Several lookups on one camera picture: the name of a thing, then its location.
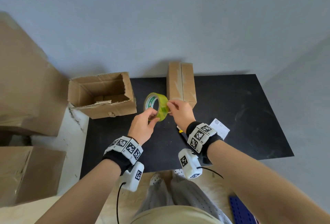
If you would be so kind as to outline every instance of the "black tabletop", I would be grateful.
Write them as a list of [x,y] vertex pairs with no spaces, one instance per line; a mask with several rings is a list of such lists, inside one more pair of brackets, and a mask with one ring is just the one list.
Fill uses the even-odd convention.
[[[131,79],[137,112],[151,93],[166,95],[166,78]],[[197,121],[210,124],[214,118],[230,129],[225,142],[255,159],[294,156],[255,75],[195,76]],[[100,161],[104,150],[128,133],[136,114],[89,119],[80,178]],[[181,168],[178,153],[186,148],[173,117],[167,116],[155,126],[139,158],[144,172]]]

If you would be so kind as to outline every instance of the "roll of tape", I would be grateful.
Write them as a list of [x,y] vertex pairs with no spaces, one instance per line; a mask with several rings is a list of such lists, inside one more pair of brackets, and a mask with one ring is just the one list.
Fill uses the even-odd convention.
[[165,117],[167,116],[168,113],[168,106],[166,105],[166,103],[168,102],[168,99],[165,95],[159,94],[159,93],[150,93],[145,100],[145,108],[144,110],[154,106],[155,101],[158,100],[158,110],[157,110],[157,115],[155,116],[155,118],[160,118],[159,121],[162,121],[163,119],[165,119]]

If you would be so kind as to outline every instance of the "person's left hand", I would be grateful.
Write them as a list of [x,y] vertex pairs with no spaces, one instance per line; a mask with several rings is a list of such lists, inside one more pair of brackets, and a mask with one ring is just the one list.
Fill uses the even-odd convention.
[[143,113],[134,117],[131,127],[128,131],[128,136],[134,138],[140,146],[142,146],[153,133],[153,128],[160,118],[154,118],[148,124],[148,119],[153,118],[157,111],[152,107],[148,108]]

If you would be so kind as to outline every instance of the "person's right hand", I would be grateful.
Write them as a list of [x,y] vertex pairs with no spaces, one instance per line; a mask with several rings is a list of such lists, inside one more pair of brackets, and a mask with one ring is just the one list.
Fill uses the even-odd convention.
[[175,123],[183,132],[186,132],[190,123],[196,121],[191,105],[188,102],[169,100],[167,106],[171,110],[170,115],[173,115]]

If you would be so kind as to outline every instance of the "pants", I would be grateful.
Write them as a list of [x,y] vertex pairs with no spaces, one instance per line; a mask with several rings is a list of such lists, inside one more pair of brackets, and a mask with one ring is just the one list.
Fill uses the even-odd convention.
[[230,219],[192,181],[175,175],[171,180],[171,191],[172,196],[167,191],[163,179],[157,181],[149,187],[147,196],[135,216],[156,207],[183,205],[197,207],[224,224],[232,224]]

